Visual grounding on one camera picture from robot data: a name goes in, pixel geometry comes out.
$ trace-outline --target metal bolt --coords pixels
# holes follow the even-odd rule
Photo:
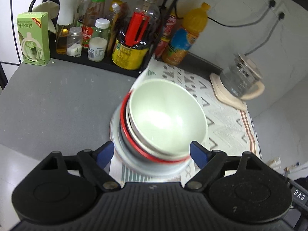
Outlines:
[[[189,183],[187,183],[187,187],[189,189],[199,189],[202,187],[202,184],[198,181],[190,181]]]
[[[114,181],[107,181],[103,184],[103,187],[108,190],[112,190],[118,187],[118,184]]]

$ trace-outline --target jar with white lid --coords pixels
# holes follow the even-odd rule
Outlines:
[[[82,42],[82,28],[72,27],[67,35],[67,49],[66,55],[80,57],[81,56],[81,42]]]
[[[88,58],[91,61],[102,61],[108,44],[108,28],[110,21],[99,18],[95,22],[95,30],[89,42]]]

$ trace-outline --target green box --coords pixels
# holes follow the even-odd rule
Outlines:
[[[46,66],[50,60],[48,13],[26,12],[19,14],[17,26],[24,62]]]

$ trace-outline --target orange juice bottle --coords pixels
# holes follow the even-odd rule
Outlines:
[[[181,27],[175,32],[162,55],[165,63],[178,65],[183,60],[207,24],[208,15],[206,12],[209,8],[207,3],[202,3],[201,7],[191,10],[184,16]]]

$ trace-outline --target kettle lid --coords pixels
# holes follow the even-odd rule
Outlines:
[[[259,69],[251,59],[249,59],[244,54],[238,54],[238,56],[243,61],[243,63],[249,68],[249,70],[251,70],[251,72],[253,72],[259,79],[263,79]]]

